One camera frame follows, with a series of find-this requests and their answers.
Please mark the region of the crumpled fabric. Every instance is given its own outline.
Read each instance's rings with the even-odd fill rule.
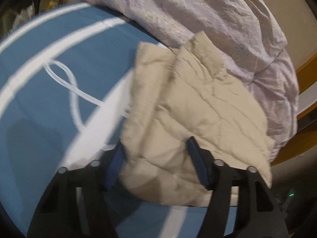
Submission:
[[[270,161],[297,131],[298,82],[286,37],[263,0],[85,0],[109,6],[170,47],[204,31],[225,67],[253,94],[275,140]]]
[[[191,136],[231,167],[256,167],[270,186],[274,140],[266,132],[261,106],[228,74],[204,32],[179,49],[139,44],[119,175],[132,194],[163,205],[208,206],[211,191],[200,184],[185,146]],[[237,192],[233,187],[232,206]]]

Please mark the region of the wooden edge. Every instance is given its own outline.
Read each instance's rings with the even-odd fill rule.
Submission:
[[[301,112],[300,114],[297,115],[297,119],[299,120],[300,118],[303,118],[307,114],[309,114],[311,111],[313,111],[315,108],[317,108],[317,101],[313,103],[310,107],[308,107],[306,110]]]
[[[296,157],[313,146],[317,145],[317,121],[298,132],[285,147],[282,147],[279,154],[271,165],[282,163]]]
[[[296,70],[299,94],[317,82],[317,53]]]

